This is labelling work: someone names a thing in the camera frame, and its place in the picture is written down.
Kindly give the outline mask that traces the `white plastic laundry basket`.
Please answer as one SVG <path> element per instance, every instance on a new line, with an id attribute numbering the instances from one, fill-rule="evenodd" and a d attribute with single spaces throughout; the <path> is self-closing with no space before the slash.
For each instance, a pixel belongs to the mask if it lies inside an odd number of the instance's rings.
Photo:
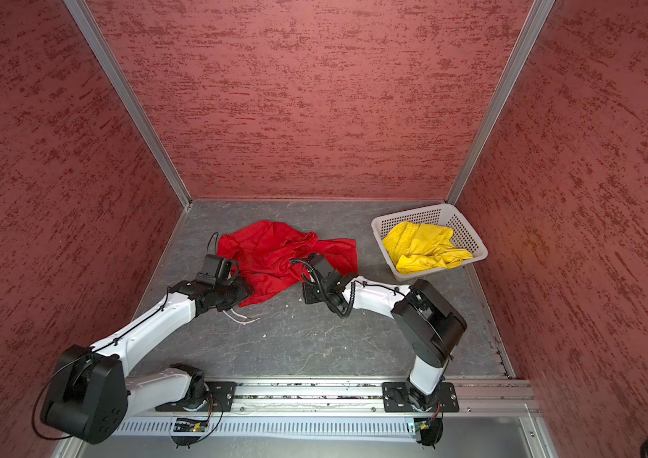
<path id="1" fill-rule="evenodd" d="M 450 242 L 455 245 L 455 248 L 465 249 L 473 256 L 472 259 L 463 261 L 461 266 L 482 261 L 488 255 L 488 250 L 476 230 L 467 221 L 467 218 L 451 204 L 439 203 L 376 217 L 371 222 L 371 228 L 377 246 L 394 277 L 400 282 L 408 282 L 419 277 L 444 271 L 444 268 L 431 268 L 423 272 L 408 275 L 398 272 L 396 264 L 391 260 L 390 255 L 383 245 L 383 240 L 400 223 L 426 223 L 452 229 L 454 233 Z"/>

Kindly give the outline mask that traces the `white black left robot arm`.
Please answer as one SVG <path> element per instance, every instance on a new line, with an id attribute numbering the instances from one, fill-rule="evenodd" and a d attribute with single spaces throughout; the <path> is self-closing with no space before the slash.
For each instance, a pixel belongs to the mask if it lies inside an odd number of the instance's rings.
<path id="1" fill-rule="evenodd" d="M 202 370 L 173 364 L 156 374 L 131 372 L 178 328 L 210 310 L 228 311 L 253 295 L 243 279 L 179 282 L 149 311 L 89 347 L 72 345 L 37 399 L 32 423 L 89 444 L 108 439 L 123 421 L 160 406 L 211 416 L 219 407 Z"/>

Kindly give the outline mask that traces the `red shorts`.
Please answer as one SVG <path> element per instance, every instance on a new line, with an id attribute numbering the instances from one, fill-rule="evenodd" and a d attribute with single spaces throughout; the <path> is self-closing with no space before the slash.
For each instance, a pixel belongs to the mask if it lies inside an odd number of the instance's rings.
<path id="1" fill-rule="evenodd" d="M 253 288 L 242 307 L 269 301 L 301 282 L 302 267 L 292 264 L 320 254 L 341 274 L 358 272 L 358 250 L 352 239 L 322 240 L 286 223 L 259 221 L 220 238 L 217 255 L 238 263 L 240 276 Z"/>

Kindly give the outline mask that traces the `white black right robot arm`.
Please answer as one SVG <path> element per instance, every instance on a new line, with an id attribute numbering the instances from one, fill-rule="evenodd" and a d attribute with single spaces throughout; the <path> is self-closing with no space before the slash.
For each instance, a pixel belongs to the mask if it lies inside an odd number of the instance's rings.
<path id="1" fill-rule="evenodd" d="M 302 292 L 307 305 L 323 303 L 343 319 L 364 310 L 393 320 L 416 355 L 405 382 L 406 399 L 417 411 L 437 409 L 438 386 L 467 323 L 435 286 L 425 280 L 382 284 L 337 273 L 324 278 L 314 272 L 302 275 Z"/>

